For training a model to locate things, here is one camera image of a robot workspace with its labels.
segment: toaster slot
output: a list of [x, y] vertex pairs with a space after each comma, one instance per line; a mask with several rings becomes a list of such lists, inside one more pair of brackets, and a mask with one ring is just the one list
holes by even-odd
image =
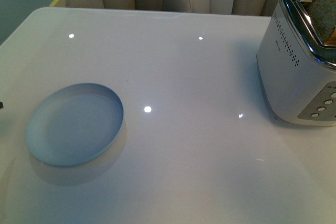
[[326, 48], [335, 48], [336, 45], [326, 45], [322, 42], [321, 35], [318, 31], [316, 31], [312, 25], [311, 19], [307, 13], [308, 7], [311, 5], [313, 0], [294, 0], [294, 4], [299, 11], [299, 14], [304, 21], [306, 27], [308, 28], [312, 37], [314, 37], [315, 41], [322, 47]]

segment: toaster button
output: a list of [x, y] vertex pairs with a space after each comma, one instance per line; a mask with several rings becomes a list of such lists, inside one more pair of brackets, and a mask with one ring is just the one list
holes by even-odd
[[325, 100], [325, 101], [324, 101], [324, 103], [325, 103], [326, 105], [331, 104], [332, 102], [333, 102], [333, 100], [331, 100], [331, 99], [329, 99], [329, 100]]
[[318, 111], [324, 111], [324, 110], [325, 110], [325, 107], [324, 107], [324, 106], [318, 107], [317, 110], [318, 110]]

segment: toaster vent hole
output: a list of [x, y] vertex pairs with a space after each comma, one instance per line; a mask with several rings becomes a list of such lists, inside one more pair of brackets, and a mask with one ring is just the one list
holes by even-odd
[[291, 45], [289, 44], [287, 36], [286, 36], [285, 32], [283, 31], [284, 29], [282, 28], [282, 25], [279, 21], [279, 17], [278, 17], [277, 12], [274, 12], [272, 18], [274, 18], [274, 20], [275, 20], [275, 23], [277, 25], [277, 29], [278, 29], [278, 32], [281, 36], [282, 42], [285, 46], [285, 49], [287, 50], [287, 53], [289, 54], [289, 58], [291, 58], [294, 66], [297, 67], [299, 65], [299, 60], [297, 59], [296, 55], [294, 54], [293, 49], [291, 49]]

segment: round dish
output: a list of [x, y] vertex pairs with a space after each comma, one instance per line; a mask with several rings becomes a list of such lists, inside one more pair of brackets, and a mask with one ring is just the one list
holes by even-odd
[[75, 84], [55, 92], [35, 110], [27, 123], [26, 144], [44, 163], [79, 165], [108, 148], [122, 121], [116, 93], [99, 84]]

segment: bread slice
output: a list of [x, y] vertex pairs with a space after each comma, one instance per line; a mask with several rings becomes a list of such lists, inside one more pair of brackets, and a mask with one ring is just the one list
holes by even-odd
[[322, 43], [336, 46], [336, 0], [313, 0], [307, 13]]

